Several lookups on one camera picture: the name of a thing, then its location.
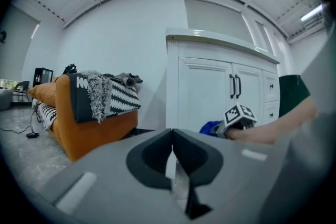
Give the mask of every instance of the white cabinet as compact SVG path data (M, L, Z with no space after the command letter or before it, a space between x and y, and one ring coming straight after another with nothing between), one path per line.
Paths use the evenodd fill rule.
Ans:
M277 101L280 98L279 77L277 74L262 71L264 80L265 102Z
M234 104L231 63L179 57L178 127L199 132Z
M264 86L262 84L262 71L244 65L232 64L236 82L235 103L252 108L257 117L257 126L262 125L262 112L264 109Z
M269 102L265 103L264 106L264 116L263 116L263 124L270 123L275 121L279 117L279 102Z
M200 30L195 30L197 35L181 34L188 30L167 40L166 127L199 132L208 121L222 120L235 103L251 107L257 125L276 120L276 58L246 43L228 42L227 36L219 39Z

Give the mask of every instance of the ceiling light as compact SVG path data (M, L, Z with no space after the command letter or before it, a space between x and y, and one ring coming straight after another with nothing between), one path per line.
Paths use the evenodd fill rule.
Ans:
M301 17L301 21L303 22L304 20L309 19L310 17L314 16L316 13L319 13L320 11L323 10L322 4L320 6L317 6L315 9L307 13L306 15Z
M38 27L39 27L40 25L39 24L37 24L36 26L35 26L35 29L34 29L34 31L33 31L33 34L31 35L31 39L33 39L33 37L34 37L34 34L36 33L36 30L38 29Z

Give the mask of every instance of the white countertop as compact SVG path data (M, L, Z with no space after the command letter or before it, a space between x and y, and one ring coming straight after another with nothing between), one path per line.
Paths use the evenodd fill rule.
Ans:
M262 48L254 46L252 43L215 32L188 28L167 28L166 41L168 40L193 41L220 45L247 52L275 64L280 63L277 57L268 53Z

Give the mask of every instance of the window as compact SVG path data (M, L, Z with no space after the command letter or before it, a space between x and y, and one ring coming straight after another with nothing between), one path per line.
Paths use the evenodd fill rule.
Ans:
M267 33L266 33L266 31L265 31L264 26L263 26L261 23L259 23L259 22L256 22L256 23L257 23L257 25L258 25L258 27L259 27L259 30L261 31L262 37L264 38L264 41L265 41L265 43L266 43L268 52L269 52L270 54L274 54L274 53L273 53L272 46L271 46L271 43L270 43L270 41L269 41L269 38L268 38L268 36L267 36Z
M184 0L188 27L216 32L253 44L252 36L240 12L199 0Z

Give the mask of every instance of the blue object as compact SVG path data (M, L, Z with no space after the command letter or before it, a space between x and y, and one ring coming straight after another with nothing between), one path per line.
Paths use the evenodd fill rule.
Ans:
M199 131L201 134L206 134L210 136L216 136L215 134L210 133L212 127L221 124L221 121L209 121L207 122Z

